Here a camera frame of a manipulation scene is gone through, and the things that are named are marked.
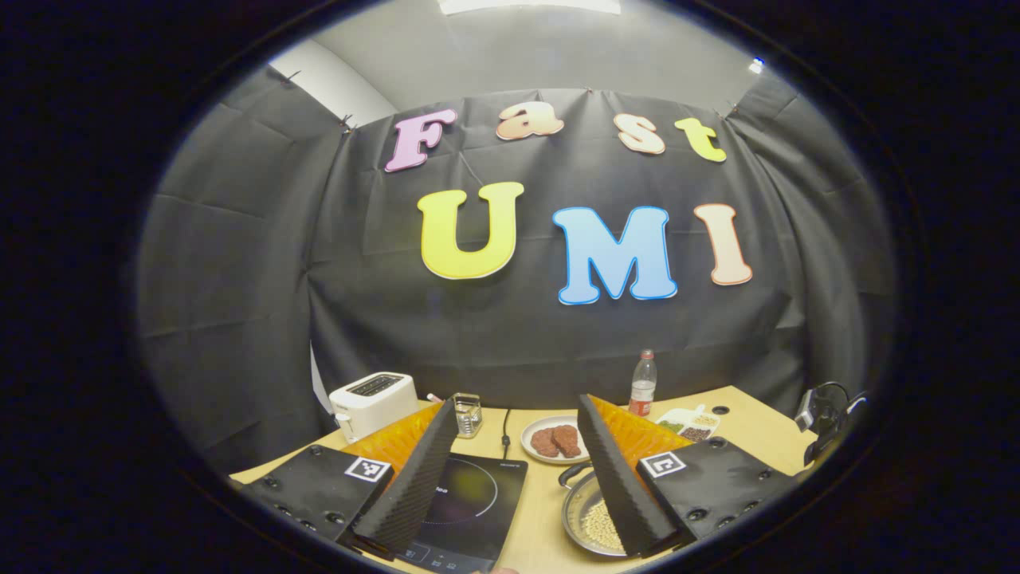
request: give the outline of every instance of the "white toaster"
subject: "white toaster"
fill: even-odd
[[[329,394],[329,403],[348,443],[418,411],[414,379],[400,373],[374,373],[344,385]]]

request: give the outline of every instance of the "plastic bottle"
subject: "plastic bottle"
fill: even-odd
[[[652,400],[655,397],[655,354],[652,350],[641,352],[641,361],[634,368],[634,376],[630,383],[629,411],[639,417],[647,417],[652,410]]]

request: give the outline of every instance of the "ceiling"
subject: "ceiling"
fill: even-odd
[[[527,88],[614,90],[725,114],[757,75],[753,54],[649,0],[619,15],[518,6],[451,16],[436,0],[381,2],[314,40],[397,109]]]

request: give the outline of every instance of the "cooking pot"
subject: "cooking pot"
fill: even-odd
[[[626,556],[621,549],[606,546],[589,536],[580,526],[580,519],[588,514],[589,509],[602,502],[602,490],[595,473],[589,473],[572,487],[567,481],[580,471],[592,466],[591,461],[580,463],[563,471],[560,475],[560,486],[570,490],[563,501],[563,528],[578,545],[602,556]]]

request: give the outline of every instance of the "orange soft pad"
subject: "orange soft pad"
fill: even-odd
[[[616,448],[620,450],[627,466],[633,471],[641,484],[645,484],[645,481],[638,474],[638,461],[645,457],[694,445],[669,429],[646,421],[612,403],[591,395],[588,397],[592,400],[596,410],[599,411],[599,416],[602,417],[602,421],[606,423],[609,432],[613,435],[613,440],[616,441]]]
[[[396,423],[382,427],[372,434],[342,450],[342,453],[364,457],[373,461],[381,461],[393,465],[393,478],[407,464],[411,458],[411,453],[418,446],[418,440],[425,433],[428,424],[436,418],[442,403],[437,403],[418,411],[410,417],[405,417]]]

